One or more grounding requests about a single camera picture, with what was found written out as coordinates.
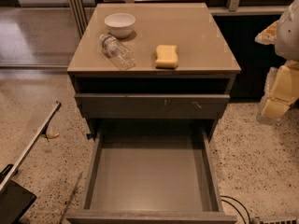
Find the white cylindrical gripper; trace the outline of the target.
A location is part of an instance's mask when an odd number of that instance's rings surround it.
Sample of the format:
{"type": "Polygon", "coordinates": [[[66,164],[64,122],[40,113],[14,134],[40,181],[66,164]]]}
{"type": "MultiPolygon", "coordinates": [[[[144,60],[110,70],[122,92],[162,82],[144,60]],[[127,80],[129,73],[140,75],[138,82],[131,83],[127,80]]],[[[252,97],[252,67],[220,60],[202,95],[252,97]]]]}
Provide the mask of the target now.
{"type": "Polygon", "coordinates": [[[298,98],[299,62],[287,61],[278,69],[270,91],[271,100],[267,99],[265,101],[261,115],[269,119],[278,120],[289,110],[289,105],[293,104],[298,98]]]}

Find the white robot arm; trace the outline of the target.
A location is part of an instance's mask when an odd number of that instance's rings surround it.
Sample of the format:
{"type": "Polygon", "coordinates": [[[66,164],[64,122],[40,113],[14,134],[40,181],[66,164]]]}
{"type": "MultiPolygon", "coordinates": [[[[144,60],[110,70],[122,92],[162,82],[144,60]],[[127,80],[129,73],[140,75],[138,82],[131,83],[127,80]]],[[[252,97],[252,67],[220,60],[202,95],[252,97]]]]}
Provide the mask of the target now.
{"type": "Polygon", "coordinates": [[[264,84],[257,120],[270,125],[299,99],[299,0],[294,0],[278,21],[258,33],[255,41],[273,45],[276,55],[286,60],[280,68],[270,68],[264,84]]]}

